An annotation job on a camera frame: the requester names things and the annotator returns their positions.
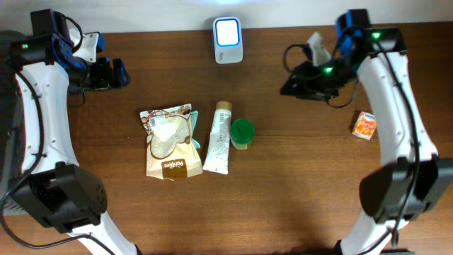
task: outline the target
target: white device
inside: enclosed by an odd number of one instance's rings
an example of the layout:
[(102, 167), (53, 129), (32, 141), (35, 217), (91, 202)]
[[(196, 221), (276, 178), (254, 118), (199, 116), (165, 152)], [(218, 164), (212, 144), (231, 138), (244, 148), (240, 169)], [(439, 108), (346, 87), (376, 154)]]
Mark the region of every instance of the white device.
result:
[(215, 61), (218, 64), (232, 64), (242, 61), (242, 32), (238, 18), (216, 18), (212, 23), (214, 34)]

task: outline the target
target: small box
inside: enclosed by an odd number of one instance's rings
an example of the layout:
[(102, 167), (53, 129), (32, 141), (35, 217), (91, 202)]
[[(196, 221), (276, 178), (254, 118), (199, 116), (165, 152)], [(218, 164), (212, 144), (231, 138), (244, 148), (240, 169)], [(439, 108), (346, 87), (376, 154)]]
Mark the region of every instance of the small box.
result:
[(376, 118), (371, 113), (361, 112), (357, 122), (354, 125), (352, 134), (370, 140), (376, 130)]

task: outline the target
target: food pouch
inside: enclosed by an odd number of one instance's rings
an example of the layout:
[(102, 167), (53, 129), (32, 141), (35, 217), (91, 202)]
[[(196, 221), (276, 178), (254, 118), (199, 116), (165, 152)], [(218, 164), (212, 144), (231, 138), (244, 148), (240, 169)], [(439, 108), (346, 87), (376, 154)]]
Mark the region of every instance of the food pouch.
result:
[(147, 136), (147, 176), (176, 180), (202, 173), (192, 143), (191, 104), (146, 110), (140, 118)]

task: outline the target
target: snack bag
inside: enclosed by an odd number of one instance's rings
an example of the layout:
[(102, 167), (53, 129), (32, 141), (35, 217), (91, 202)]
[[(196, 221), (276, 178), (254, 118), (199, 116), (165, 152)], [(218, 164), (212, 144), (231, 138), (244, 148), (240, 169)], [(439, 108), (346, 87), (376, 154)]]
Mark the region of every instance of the snack bag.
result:
[(202, 173), (192, 143), (191, 104), (146, 110), (140, 118), (147, 136), (147, 176), (176, 180)]
[(374, 115), (366, 112), (361, 112), (357, 122), (354, 125), (352, 134), (360, 138), (370, 140), (376, 130), (376, 118)]

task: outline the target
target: wood grain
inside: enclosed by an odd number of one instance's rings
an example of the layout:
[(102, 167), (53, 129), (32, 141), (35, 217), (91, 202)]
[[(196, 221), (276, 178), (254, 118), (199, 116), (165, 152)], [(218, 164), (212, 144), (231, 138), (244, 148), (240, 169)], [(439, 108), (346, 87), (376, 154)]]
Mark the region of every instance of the wood grain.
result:
[[(453, 157), (453, 23), (401, 25), (420, 114), (442, 157)], [(282, 51), (315, 30), (331, 50), (333, 27), (243, 31), (244, 58), (219, 66), (210, 31), (106, 34), (106, 51), (123, 58), (132, 83), (88, 93), (69, 109), (80, 165), (100, 176), (108, 212), (144, 254), (271, 254), (332, 247), (360, 211), (360, 180), (379, 168), (377, 135), (350, 134), (355, 111), (370, 111), (367, 96), (343, 109), (279, 95), (287, 73)], [(290, 62), (303, 61), (296, 52)], [(336, 103), (346, 101), (352, 86)], [(253, 146), (230, 149), (229, 175), (205, 172), (182, 181), (145, 176), (146, 133), (139, 112), (192, 103), (199, 111), (194, 137), (205, 158), (218, 101), (233, 103), (233, 119), (256, 126)], [(453, 251), (453, 189), (437, 207), (401, 231), (400, 247), (418, 254)], [(36, 244), (66, 237), (30, 216), (8, 217)], [(87, 254), (78, 242), (44, 251), (20, 247), (0, 232), (2, 254)]]

